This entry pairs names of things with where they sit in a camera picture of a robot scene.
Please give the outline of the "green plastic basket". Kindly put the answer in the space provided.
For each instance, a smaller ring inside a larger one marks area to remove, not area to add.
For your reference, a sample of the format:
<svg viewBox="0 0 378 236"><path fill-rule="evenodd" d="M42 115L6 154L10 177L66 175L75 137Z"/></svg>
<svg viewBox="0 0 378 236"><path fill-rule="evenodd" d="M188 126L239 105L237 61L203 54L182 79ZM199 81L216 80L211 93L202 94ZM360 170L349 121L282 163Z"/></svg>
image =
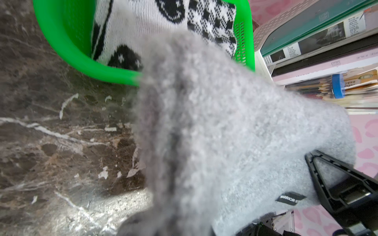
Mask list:
<svg viewBox="0 0 378 236"><path fill-rule="evenodd" d="M91 31L96 1L33 1L40 29L55 52L81 73L113 84L137 86L139 72L102 65L91 58ZM253 20L248 1L230 1L236 7L234 60L255 70Z"/></svg>

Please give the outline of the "pink white book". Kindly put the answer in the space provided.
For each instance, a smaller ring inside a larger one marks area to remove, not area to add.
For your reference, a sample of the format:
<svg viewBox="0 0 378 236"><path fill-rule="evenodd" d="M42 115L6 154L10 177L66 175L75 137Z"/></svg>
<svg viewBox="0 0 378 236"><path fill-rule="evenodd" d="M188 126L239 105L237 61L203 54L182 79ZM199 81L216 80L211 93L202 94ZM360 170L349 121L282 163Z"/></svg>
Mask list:
<svg viewBox="0 0 378 236"><path fill-rule="evenodd" d="M338 74L353 70L360 67L366 67L378 63L378 49L377 47L358 52L349 56L344 56L338 59L324 62L318 65L310 66L294 72L278 75L272 77L272 80L277 85L289 85L315 79L331 74Z"/></svg>

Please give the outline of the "black white smiley scarf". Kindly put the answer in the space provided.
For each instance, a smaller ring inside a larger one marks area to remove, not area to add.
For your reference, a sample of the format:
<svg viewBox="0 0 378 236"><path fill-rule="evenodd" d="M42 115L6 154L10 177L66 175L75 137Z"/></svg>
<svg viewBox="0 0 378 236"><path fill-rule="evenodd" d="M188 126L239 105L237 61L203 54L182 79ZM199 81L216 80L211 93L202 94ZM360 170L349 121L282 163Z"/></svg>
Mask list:
<svg viewBox="0 0 378 236"><path fill-rule="evenodd" d="M233 57L236 6L225 1L96 1L92 59L140 71L144 42L159 33L190 30Z"/></svg>

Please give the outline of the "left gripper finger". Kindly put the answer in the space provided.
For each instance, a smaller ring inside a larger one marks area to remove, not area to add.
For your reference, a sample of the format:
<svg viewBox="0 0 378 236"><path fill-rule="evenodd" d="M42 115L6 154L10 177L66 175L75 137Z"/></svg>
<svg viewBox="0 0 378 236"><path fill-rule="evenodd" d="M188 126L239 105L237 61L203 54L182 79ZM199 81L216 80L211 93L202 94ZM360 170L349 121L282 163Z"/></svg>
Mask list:
<svg viewBox="0 0 378 236"><path fill-rule="evenodd" d="M378 182L321 151L305 155L321 205L342 227L334 236L376 236L378 234ZM347 175L335 187L326 186L316 161Z"/></svg>

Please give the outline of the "grey fuzzy scarf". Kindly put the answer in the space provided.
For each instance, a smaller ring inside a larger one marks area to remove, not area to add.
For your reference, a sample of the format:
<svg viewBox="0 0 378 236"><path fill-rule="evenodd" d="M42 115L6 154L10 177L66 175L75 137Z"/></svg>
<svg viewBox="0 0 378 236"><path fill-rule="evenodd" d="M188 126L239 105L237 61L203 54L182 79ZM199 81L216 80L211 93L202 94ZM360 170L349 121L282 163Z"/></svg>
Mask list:
<svg viewBox="0 0 378 236"><path fill-rule="evenodd" d="M319 203L308 152L355 165L343 107L277 87L188 31L154 36L144 53L135 111L153 205L119 236L234 236L288 209L284 193Z"/></svg>

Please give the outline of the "white file organizer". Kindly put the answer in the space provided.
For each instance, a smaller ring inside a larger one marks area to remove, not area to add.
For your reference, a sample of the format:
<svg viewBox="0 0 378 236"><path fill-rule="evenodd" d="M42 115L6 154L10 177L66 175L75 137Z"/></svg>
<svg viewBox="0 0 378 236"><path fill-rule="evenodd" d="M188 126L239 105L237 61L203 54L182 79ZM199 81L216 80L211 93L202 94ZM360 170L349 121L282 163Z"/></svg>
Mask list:
<svg viewBox="0 0 378 236"><path fill-rule="evenodd" d="M336 20L265 57L255 51L256 72L273 82L274 76L375 47L378 48L378 3ZM323 100L343 106L353 115L377 114L378 63L339 74L344 77L345 97Z"/></svg>

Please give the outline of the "blue lid pencil jar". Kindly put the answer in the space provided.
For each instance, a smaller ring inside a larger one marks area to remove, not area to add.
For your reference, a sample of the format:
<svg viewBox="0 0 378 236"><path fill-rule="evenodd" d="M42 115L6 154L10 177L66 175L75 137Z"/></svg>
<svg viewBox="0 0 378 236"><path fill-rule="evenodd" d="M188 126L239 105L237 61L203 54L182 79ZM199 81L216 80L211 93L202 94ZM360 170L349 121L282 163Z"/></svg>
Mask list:
<svg viewBox="0 0 378 236"><path fill-rule="evenodd" d="M314 99L341 99L345 97L345 82L342 74L327 75L286 85L284 89Z"/></svg>

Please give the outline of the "green binder folder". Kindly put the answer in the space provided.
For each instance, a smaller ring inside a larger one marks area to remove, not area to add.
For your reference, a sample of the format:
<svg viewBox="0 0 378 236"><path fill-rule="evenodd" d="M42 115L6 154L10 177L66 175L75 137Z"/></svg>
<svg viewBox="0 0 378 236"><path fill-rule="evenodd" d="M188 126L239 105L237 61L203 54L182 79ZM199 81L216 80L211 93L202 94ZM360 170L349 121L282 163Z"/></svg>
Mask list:
<svg viewBox="0 0 378 236"><path fill-rule="evenodd" d="M254 33L255 51L267 56L336 20L377 1L304 1L261 25Z"/></svg>

